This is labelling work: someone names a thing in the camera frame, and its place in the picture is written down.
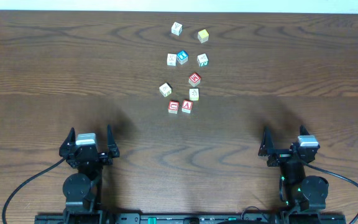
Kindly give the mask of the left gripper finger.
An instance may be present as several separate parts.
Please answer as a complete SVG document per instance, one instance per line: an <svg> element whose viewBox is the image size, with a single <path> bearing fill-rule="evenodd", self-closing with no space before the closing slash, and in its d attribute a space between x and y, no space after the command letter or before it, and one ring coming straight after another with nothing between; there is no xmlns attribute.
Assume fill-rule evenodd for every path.
<svg viewBox="0 0 358 224"><path fill-rule="evenodd" d="M75 129L71 128L68 136L61 145L61 149L70 149L71 145L75 143Z"/></svg>
<svg viewBox="0 0 358 224"><path fill-rule="evenodd" d="M108 146L109 152L117 153L117 144L115 142L110 124L107 125L107 146Z"/></svg>

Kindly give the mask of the red U block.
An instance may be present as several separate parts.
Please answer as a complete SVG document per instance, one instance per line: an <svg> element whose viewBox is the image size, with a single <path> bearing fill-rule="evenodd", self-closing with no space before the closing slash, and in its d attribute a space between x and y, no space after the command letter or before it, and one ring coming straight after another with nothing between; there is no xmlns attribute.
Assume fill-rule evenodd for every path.
<svg viewBox="0 0 358 224"><path fill-rule="evenodd" d="M168 112L172 114L177 114L179 109L179 102L178 101L169 101L168 103Z"/></svg>

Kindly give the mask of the red A block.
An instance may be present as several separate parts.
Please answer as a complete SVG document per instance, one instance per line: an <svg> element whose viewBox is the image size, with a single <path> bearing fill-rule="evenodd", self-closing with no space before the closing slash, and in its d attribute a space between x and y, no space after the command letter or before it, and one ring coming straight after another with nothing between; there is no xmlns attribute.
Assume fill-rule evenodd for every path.
<svg viewBox="0 0 358 224"><path fill-rule="evenodd" d="M183 103L182 103L182 106L181 106L182 112L190 114L191 110L192 110L192 107L193 107L193 102L192 101L183 100Z"/></svg>

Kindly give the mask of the white block yellow side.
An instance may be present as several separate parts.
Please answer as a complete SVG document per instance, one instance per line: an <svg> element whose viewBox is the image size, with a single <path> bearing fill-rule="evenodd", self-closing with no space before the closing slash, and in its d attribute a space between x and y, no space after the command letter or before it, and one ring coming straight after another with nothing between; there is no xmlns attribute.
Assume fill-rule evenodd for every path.
<svg viewBox="0 0 358 224"><path fill-rule="evenodd" d="M198 101L199 97L200 97L200 93L199 93L198 88L189 89L189 100L190 101Z"/></svg>

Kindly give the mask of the red M block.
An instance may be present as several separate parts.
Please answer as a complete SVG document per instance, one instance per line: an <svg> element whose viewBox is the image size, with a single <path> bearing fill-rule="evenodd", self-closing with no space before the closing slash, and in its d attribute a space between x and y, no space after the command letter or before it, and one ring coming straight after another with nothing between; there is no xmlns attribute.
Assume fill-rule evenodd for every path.
<svg viewBox="0 0 358 224"><path fill-rule="evenodd" d="M189 76L189 84L192 86L192 87L196 87L197 85L200 84L201 82L201 77L196 73L192 73L190 76Z"/></svg>

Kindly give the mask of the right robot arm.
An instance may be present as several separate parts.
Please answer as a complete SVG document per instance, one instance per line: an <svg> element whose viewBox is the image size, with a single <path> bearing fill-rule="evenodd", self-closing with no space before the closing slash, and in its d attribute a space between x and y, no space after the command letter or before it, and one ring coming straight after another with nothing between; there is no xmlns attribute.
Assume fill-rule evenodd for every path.
<svg viewBox="0 0 358 224"><path fill-rule="evenodd" d="M319 212L326 208L328 181L319 176L305 173L305 166L315 160L319 143L304 126L296 142L286 149L278 149L273 144L269 128L263 131L259 156L267 158L269 167L279 167L280 200L287 207L269 218L269 223L320 223Z"/></svg>

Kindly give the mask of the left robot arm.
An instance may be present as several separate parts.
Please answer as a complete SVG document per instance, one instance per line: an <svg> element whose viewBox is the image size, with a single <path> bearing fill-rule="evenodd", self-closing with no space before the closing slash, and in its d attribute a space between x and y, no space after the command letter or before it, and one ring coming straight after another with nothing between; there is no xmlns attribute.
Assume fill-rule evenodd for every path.
<svg viewBox="0 0 358 224"><path fill-rule="evenodd" d="M77 173L67 177L63 184L66 197L64 223L115 223L116 216L101 206L103 167L113 164L120 156L112 129L107 126L107 152L98 151L95 133L75 135L70 129L59 148L59 156Z"/></svg>

